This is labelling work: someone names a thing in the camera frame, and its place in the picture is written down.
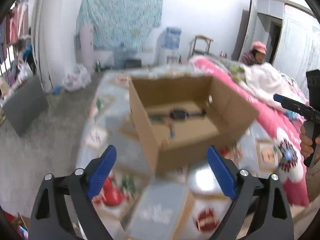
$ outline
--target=plastic bag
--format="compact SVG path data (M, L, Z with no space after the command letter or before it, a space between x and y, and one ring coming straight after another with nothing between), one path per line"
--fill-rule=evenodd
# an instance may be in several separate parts
M91 83L91 75L83 65L78 65L72 73L68 73L62 81L62 86L68 91L76 91L85 88Z
M28 78L31 78L33 76L33 72L32 72L28 63L26 63L26 62L20 63L18 68L20 69L20 72L17 76L18 82L22 83L23 81L25 81Z

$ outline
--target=blue patterned curtain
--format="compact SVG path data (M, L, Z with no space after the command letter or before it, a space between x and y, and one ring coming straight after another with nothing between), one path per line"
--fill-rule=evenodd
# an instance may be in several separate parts
M123 42L127 49L137 50L152 29L160 27L162 5L163 0L82 0L77 36L81 26L93 24L95 49L113 49Z

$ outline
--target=concrete floor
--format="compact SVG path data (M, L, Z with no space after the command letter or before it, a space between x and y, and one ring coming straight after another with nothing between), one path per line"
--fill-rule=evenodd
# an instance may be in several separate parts
M74 93L48 96L49 109L19 138L6 121L0 127L0 205L30 217L45 174L66 176L74 171L80 136L102 75Z

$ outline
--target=box flap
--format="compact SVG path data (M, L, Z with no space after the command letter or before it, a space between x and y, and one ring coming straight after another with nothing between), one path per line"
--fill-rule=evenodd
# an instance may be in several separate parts
M129 94L132 119L139 134L139 139L147 162L150 169L154 172L157 166L159 144L151 128L148 114L139 99L132 81L129 81Z
M146 108L177 101L205 101L211 81L210 76L132 79L137 94Z
M246 124L249 127L258 116L259 112L249 102L216 78L212 80L210 95L212 105L229 126Z

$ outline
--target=person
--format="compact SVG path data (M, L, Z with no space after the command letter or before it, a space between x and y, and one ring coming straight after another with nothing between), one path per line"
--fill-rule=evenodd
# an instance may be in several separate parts
M301 154L308 158L313 153L312 140L306 136L306 129L303 125L301 126L300 140ZM316 138L316 144L320 144L320 137Z
M300 147L301 147L301 155L305 158L308 158L313 153L312 140L307 137L306 129L302 125L300 129ZM316 144L320 144L320 137L316 138ZM307 168L306 172L306 184L308 190L308 198L310 202L318 199L318 203L320 206L320 155L316 156L316 164L313 168Z
M240 62L247 66L261 65L265 63L267 47L261 42L256 41L252 44L252 49L243 54Z

